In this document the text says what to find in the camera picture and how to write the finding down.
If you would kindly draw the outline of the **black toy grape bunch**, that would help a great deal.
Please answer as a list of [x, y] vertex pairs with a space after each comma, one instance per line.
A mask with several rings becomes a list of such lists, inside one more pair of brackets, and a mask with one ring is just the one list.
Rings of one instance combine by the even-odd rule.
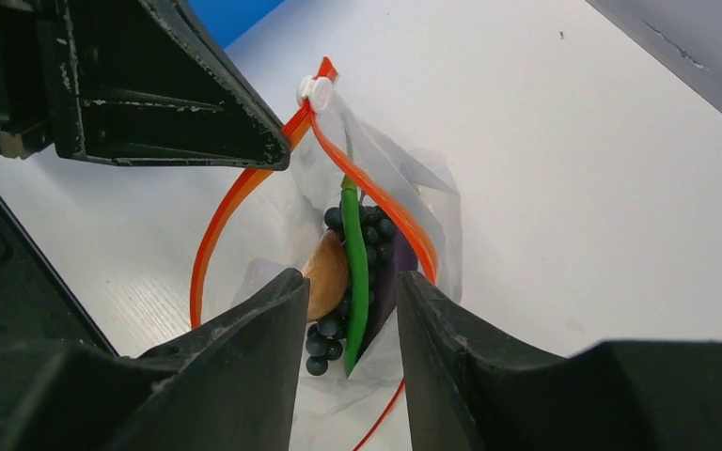
[[[369, 303], [373, 304], [379, 296], [384, 267], [393, 258], [396, 228], [379, 206], [360, 206], [359, 219], [369, 264]], [[324, 222], [326, 230], [304, 267], [310, 283], [305, 367], [307, 374], [315, 377], [324, 375], [344, 353], [353, 295], [341, 209], [329, 208]]]

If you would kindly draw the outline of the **white round toy slice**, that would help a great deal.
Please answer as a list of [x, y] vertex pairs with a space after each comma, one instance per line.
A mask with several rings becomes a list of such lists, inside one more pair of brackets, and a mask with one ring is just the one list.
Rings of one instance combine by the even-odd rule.
[[303, 268], [309, 282], [306, 321], [332, 312], [342, 301], [348, 286], [349, 265], [337, 232], [326, 231]]

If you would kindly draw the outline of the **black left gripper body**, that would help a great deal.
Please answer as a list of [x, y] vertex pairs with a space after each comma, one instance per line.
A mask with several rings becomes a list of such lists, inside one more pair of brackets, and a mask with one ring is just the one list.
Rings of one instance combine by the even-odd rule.
[[26, 159], [55, 142], [38, 25], [53, 1], [0, 1], [0, 156]]

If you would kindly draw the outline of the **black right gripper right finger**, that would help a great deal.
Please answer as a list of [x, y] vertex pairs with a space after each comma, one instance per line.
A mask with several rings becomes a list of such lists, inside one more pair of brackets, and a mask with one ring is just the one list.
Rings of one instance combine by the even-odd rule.
[[722, 342], [605, 341], [564, 358], [395, 283], [416, 450], [722, 450]]

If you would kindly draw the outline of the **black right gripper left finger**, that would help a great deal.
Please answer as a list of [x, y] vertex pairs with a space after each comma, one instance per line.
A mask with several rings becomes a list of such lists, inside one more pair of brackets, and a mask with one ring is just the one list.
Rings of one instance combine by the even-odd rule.
[[285, 450], [309, 283], [246, 301], [135, 357], [0, 340], [0, 450]]

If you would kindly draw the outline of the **clear zip top bag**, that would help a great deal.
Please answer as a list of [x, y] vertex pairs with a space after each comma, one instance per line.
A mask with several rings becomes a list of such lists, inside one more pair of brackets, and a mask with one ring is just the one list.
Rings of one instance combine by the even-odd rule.
[[[324, 58], [305, 77], [282, 131], [291, 146], [282, 172], [246, 169], [211, 218], [196, 251], [189, 315], [199, 326], [244, 302], [280, 271], [303, 272], [340, 208], [341, 182], [359, 207], [379, 206], [416, 253], [416, 271], [453, 301], [463, 292], [461, 196], [442, 157], [408, 150], [358, 117], [337, 92]], [[306, 327], [294, 401], [293, 450], [407, 450], [404, 372], [397, 307], [350, 376], [344, 358], [319, 377], [306, 372]]]

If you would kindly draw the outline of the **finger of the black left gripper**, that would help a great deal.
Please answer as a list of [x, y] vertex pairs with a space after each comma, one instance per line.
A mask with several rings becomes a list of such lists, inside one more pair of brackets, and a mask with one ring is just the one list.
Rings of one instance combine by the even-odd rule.
[[37, 21], [56, 154], [286, 169], [280, 119], [185, 1], [53, 1]]

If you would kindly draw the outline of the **green toy chili pepper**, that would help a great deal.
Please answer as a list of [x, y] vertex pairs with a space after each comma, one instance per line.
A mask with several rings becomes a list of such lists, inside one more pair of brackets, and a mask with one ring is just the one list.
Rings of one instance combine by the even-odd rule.
[[350, 376], [355, 368], [367, 327], [369, 314], [369, 264], [363, 240], [357, 185], [344, 176], [341, 182], [340, 208], [345, 236], [344, 249], [352, 279], [352, 298], [346, 350], [345, 374]]

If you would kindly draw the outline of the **purple toy eggplant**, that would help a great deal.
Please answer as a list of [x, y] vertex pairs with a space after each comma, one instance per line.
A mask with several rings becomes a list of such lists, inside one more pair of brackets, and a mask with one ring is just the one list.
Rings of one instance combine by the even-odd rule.
[[396, 307], [394, 285], [401, 272], [416, 271], [418, 260], [408, 240], [400, 231], [396, 231], [391, 242], [392, 258], [377, 272], [369, 305], [366, 331], [361, 343], [359, 357], [362, 357], [372, 342], [384, 328]]

